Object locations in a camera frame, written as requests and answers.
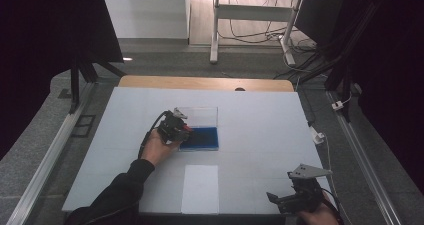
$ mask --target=gray carpet floor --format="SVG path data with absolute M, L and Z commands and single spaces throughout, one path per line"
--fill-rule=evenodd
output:
M 276 74 L 288 70 L 282 63 L 281 49 L 220 48 L 219 63 L 212 66 L 209 64 L 207 48 L 180 44 L 140 45 L 123 41 L 121 48 L 124 57 L 131 57 L 133 61 L 115 65 L 128 74 L 272 79 Z M 298 54 L 295 58 L 301 63 L 307 56 Z M 62 224 L 65 219 L 65 214 L 61 212 L 62 204 L 90 146 L 112 90 L 119 82 L 109 71 L 99 66 L 96 69 L 101 78 L 80 119 L 80 124 L 92 123 L 92 126 L 75 127 L 26 224 Z M 297 87 L 308 121 L 313 123 L 317 131 L 326 134 L 328 146 L 326 143 L 318 145 L 317 151 L 324 167 L 329 168 L 331 160 L 335 188 L 346 211 L 343 213 L 345 222 L 349 224 L 347 214 L 352 224 L 386 224 L 331 109 L 323 87 L 324 81 L 325 77 L 319 76 L 301 86 L 294 86 Z M 80 84 L 82 89 L 85 82 L 81 80 Z M 69 89 L 69 72 L 52 79 L 51 93 L 43 107 L 0 161 L 0 224 L 7 223 L 65 119 L 70 108 Z M 362 115 L 357 105 L 357 96 L 354 94 L 351 99 L 352 125 L 403 224 L 424 224 L 422 194 Z M 286 224 L 294 224 L 294 221 L 294 218 L 288 218 Z

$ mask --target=human hand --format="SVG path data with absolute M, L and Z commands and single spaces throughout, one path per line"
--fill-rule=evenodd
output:
M 156 129 L 153 129 L 146 145 L 143 149 L 143 154 L 141 154 L 141 159 L 146 159 L 151 162 L 155 167 L 165 158 L 167 158 L 181 142 L 172 142 L 170 144 L 165 144 L 159 133 Z
M 324 193 L 325 199 L 329 201 L 327 194 Z M 308 225 L 338 225 L 336 217 L 333 211 L 327 207 L 324 203 L 321 203 L 319 207 L 313 212 L 309 213 L 306 211 L 300 211 L 297 216 L 303 219 Z

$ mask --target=white paper sheet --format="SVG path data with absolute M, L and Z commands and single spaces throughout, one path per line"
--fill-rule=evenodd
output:
M 218 197 L 218 166 L 185 167 L 182 213 L 217 214 Z

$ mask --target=white wall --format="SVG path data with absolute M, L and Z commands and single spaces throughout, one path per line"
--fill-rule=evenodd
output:
M 118 38 L 189 36 L 190 0 L 105 1 Z

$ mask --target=person's left hand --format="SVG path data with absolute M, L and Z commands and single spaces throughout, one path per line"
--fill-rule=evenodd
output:
M 146 159 L 151 162 L 155 167 L 161 161 L 166 159 L 173 151 L 180 146 L 181 142 L 172 142 L 165 144 L 156 129 L 152 130 L 150 137 L 144 147 L 141 159 Z

